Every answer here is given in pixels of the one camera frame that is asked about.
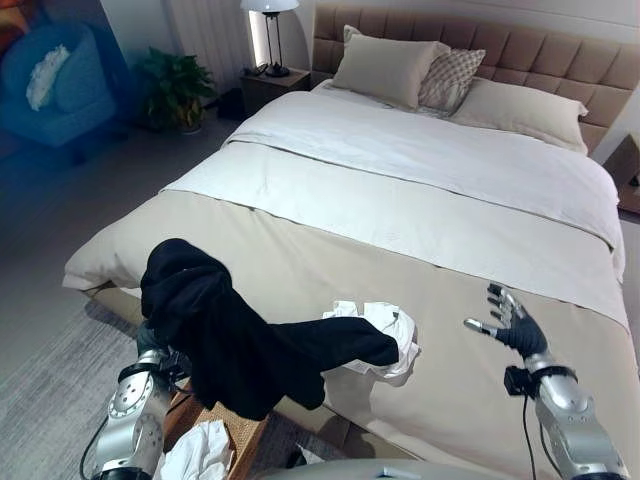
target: beige bedspread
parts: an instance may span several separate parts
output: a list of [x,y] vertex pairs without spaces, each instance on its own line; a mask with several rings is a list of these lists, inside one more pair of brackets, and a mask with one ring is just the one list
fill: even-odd
[[[327,405],[422,458],[529,478],[522,400],[502,386],[515,353],[462,326],[491,321],[487,281],[194,193],[164,191],[103,230],[67,273],[139,278],[162,240],[181,237],[224,262],[235,288],[268,322],[319,318],[336,299],[400,305],[417,324],[422,351],[403,385],[346,369],[326,374]],[[598,418],[640,476],[640,383],[627,331],[593,311],[516,291],[556,357],[576,369]],[[536,431],[533,409],[530,430]],[[533,435],[539,478],[555,478]]]

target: black cloth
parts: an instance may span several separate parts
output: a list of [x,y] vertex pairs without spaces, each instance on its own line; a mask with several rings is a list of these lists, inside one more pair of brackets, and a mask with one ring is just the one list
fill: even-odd
[[141,287],[148,327],[189,357],[195,395],[207,408],[220,401],[261,420],[287,395],[313,409],[324,400],[320,372],[354,359],[398,361],[396,341],[361,318],[268,325],[221,262],[181,239],[151,252]]

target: bed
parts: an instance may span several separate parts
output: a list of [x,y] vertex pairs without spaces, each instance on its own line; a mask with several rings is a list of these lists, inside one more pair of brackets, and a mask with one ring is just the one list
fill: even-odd
[[[68,262],[65,286],[139,323],[136,287],[148,254],[181,237],[225,263],[269,322],[320,318],[335,300],[399,305],[415,320],[421,347],[409,376],[387,382],[336,369],[325,374],[324,407],[306,412],[285,400],[277,409],[354,455],[525,478],[522,403],[502,387],[504,367],[519,359],[462,327],[467,317],[490,321],[486,287],[498,281],[514,288],[552,351],[576,369],[632,478],[640,475],[640,383],[611,178],[584,155],[530,137],[332,88],[326,80],[340,64],[345,24],[371,36],[486,49],[479,76],[582,101],[589,150],[638,82],[632,46],[319,5],[316,89],[267,105],[219,152],[97,233]],[[539,478],[554,478],[538,463]]]

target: table lamp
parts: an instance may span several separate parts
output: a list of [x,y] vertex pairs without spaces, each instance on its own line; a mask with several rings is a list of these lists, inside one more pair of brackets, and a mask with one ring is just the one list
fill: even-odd
[[[267,26],[267,41],[269,42],[269,66],[265,70],[265,73],[270,77],[286,77],[289,75],[289,69],[282,63],[282,47],[280,46],[280,24],[278,22],[278,15],[280,12],[287,10],[293,10],[298,5],[298,0],[242,0],[240,6],[244,10],[251,10],[253,12],[261,12],[264,15],[264,21]],[[276,30],[278,36],[278,61],[273,62],[273,52],[271,49],[271,36],[269,35],[269,20],[272,22],[275,20]]]

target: nightstand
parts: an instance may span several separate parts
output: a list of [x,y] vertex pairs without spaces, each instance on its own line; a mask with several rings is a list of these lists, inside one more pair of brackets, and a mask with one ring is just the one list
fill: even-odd
[[247,115],[253,115],[267,103],[295,91],[308,91],[311,87],[311,74],[306,70],[290,68],[291,74],[286,77],[268,77],[262,75],[245,75],[241,78],[244,108]]
[[638,136],[627,135],[602,166],[609,172],[618,188],[618,210],[640,215],[640,187],[631,184],[640,172]]

